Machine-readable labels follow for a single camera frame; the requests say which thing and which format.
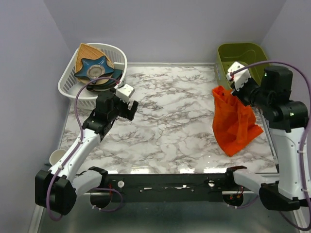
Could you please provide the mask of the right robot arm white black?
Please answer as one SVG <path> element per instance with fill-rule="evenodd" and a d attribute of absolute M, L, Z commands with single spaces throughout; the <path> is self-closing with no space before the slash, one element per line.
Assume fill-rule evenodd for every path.
<path fill-rule="evenodd" d="M 279 179 L 273 181 L 236 166 L 227 169 L 224 186 L 235 190 L 241 185 L 253 191 L 268 210 L 288 212 L 307 206 L 311 179 L 304 142 L 309 116 L 304 103 L 290 100 L 293 73 L 287 67 L 267 66 L 257 84 L 248 68 L 235 62 L 226 78 L 232 82 L 232 94 L 244 105 L 260 109 L 268 122 Z"/>

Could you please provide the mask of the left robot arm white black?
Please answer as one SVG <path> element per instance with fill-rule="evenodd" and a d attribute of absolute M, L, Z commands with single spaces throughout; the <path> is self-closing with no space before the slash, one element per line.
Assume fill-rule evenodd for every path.
<path fill-rule="evenodd" d="M 119 117 L 132 121 L 138 108 L 134 101 L 129 107 L 132 90 L 105 91 L 96 99 L 90 116 L 79 122 L 80 135 L 67 152 L 47 170 L 40 170 L 35 176 L 35 203 L 45 207 L 50 218 L 59 221 L 53 212 L 67 215 L 76 199 L 95 189 L 102 192 L 108 185 L 108 172 L 91 167 L 82 175 L 77 172 L 91 151 L 98 146 Z"/>

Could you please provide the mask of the orange t shirt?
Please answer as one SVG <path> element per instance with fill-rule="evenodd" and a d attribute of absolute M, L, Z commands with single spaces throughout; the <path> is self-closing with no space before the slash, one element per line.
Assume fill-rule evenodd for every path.
<path fill-rule="evenodd" d="M 244 149 L 253 139 L 263 133 L 256 124 L 255 114 L 250 106 L 218 86 L 212 90 L 214 97 L 214 118 L 212 129 L 219 147 L 232 157 Z"/>

